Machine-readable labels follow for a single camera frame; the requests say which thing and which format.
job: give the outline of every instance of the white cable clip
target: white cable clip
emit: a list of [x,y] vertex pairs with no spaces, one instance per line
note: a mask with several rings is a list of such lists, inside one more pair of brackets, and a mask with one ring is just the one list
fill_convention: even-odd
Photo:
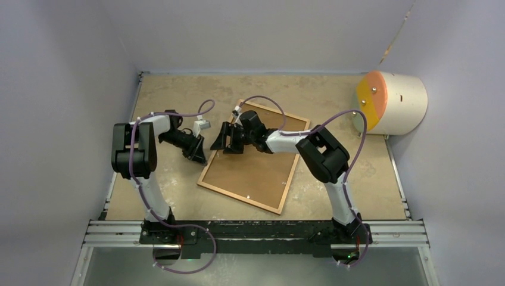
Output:
[[242,107],[240,106],[235,106],[235,108],[232,111],[233,118],[237,119],[237,117],[240,115],[240,111],[242,110]]

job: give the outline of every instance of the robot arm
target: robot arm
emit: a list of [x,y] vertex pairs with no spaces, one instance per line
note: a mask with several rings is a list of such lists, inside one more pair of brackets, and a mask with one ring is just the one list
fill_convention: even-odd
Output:
[[[128,179],[134,188],[137,183],[131,178],[129,173],[130,143],[132,126],[135,122],[118,123],[113,129],[113,152],[112,167],[114,171],[120,173],[123,178]],[[201,117],[195,121],[193,130],[190,133],[178,128],[182,124],[182,117],[156,115],[145,119],[138,125],[135,135],[136,146],[133,153],[133,172],[142,185],[143,194],[152,210],[163,220],[167,220],[171,215],[170,206],[165,202],[161,194],[154,170],[157,166],[157,153],[155,137],[159,142],[168,142],[182,149],[185,158],[191,161],[207,164],[203,153],[204,137],[200,130],[210,127],[208,121]],[[150,210],[145,209],[145,219],[156,222],[157,219]]]
[[255,111],[246,111],[237,115],[237,118],[234,124],[223,122],[221,133],[212,145],[212,150],[241,154],[244,152],[244,145],[252,144],[259,152],[300,154],[312,175],[326,188],[332,206],[333,221],[346,227],[349,233],[356,231],[359,223],[347,204],[342,187],[350,156],[326,128],[309,135],[309,130],[283,132],[281,135],[277,129],[267,129]]

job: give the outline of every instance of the cork board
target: cork board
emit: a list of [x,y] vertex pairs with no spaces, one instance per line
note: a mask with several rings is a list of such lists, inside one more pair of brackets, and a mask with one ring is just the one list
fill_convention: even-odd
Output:
[[[256,111],[267,128],[282,124],[282,114],[273,108],[246,102],[242,112],[247,110]],[[309,124],[308,119],[286,113],[284,130],[306,130]],[[293,153],[261,153],[252,145],[245,146],[243,154],[213,151],[197,184],[280,215],[299,157]]]

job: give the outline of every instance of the wooden table surface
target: wooden table surface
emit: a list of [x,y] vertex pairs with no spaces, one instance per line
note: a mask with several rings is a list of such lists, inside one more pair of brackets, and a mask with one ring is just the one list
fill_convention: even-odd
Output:
[[[361,76],[171,76],[147,75],[142,81],[133,117],[151,111],[175,109],[194,113],[208,98],[216,101],[205,115],[212,127],[204,130],[204,152],[210,155],[221,122],[228,120],[237,100],[266,95],[282,108],[311,120],[311,127],[335,113],[349,109],[351,96]],[[252,100],[275,107],[266,100]],[[354,157],[360,143],[350,116],[327,125]],[[185,118],[181,128],[191,128],[193,118]],[[181,220],[247,219],[309,220],[330,219],[331,205],[322,183],[317,181],[302,160],[298,162],[285,207],[281,215],[259,209],[225,195],[197,186],[203,166],[182,157],[181,150],[157,143],[156,175],[164,198],[175,218]],[[368,135],[361,156],[349,177],[354,201],[366,220],[406,219],[394,169],[383,136]],[[130,183],[118,176],[113,188],[107,220],[142,220],[144,210]]]

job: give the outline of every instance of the gray wall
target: gray wall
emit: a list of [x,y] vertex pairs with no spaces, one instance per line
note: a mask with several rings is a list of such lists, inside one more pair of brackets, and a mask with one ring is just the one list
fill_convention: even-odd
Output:
[[505,2],[417,0],[381,70],[419,76],[428,112],[391,138],[443,285],[503,285]]
[[0,277],[68,285],[136,70],[98,1],[0,7]]
[[139,70],[367,72],[413,0],[102,0]]

